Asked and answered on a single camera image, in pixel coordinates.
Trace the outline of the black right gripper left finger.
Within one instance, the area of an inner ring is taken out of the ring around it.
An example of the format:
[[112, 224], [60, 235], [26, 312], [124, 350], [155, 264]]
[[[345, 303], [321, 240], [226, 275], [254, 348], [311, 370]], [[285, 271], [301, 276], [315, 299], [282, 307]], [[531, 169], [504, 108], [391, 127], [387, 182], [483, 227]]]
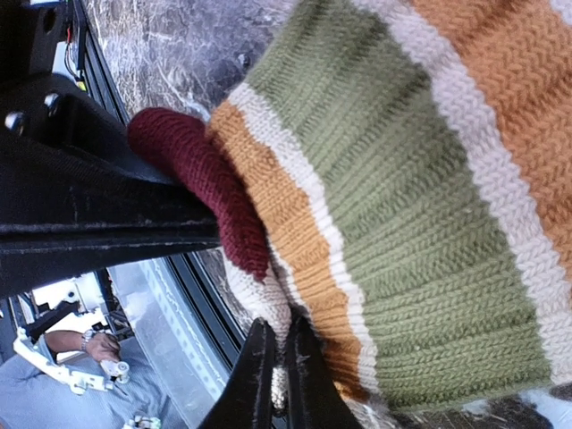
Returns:
[[248, 332], [239, 358], [221, 397], [201, 422], [200, 429], [271, 427], [275, 335], [262, 318]]

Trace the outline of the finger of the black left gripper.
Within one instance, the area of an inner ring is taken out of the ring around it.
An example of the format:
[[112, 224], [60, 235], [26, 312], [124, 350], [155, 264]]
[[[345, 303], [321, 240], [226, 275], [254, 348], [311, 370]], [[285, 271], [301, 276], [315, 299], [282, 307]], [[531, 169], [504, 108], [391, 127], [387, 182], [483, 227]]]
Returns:
[[1, 86], [1, 294], [218, 246], [212, 212], [128, 147], [125, 126], [65, 77]]

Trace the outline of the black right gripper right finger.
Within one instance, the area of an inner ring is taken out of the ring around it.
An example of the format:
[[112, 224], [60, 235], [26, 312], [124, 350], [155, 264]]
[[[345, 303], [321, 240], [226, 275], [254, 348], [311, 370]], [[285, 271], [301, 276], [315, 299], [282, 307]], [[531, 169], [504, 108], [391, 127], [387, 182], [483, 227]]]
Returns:
[[356, 428], [358, 421], [338, 393], [307, 319], [294, 315], [286, 365], [289, 428]]

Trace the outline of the beige striped sock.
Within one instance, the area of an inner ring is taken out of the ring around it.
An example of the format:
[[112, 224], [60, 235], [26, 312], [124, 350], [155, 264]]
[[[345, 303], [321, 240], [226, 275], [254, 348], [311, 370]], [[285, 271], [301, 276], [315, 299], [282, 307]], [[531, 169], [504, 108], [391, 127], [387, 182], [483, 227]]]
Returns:
[[208, 123], [132, 149], [215, 214], [233, 295], [301, 306], [354, 409], [571, 381], [571, 4], [301, 1]]

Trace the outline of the person's hand with watch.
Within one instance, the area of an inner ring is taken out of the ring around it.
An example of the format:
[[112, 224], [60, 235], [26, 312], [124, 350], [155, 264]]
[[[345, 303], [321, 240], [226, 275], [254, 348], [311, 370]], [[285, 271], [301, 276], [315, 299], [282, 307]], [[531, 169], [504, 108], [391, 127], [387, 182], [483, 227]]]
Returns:
[[121, 360], [118, 340], [107, 333], [96, 333], [87, 342], [85, 350], [97, 363], [105, 360], [117, 363]]

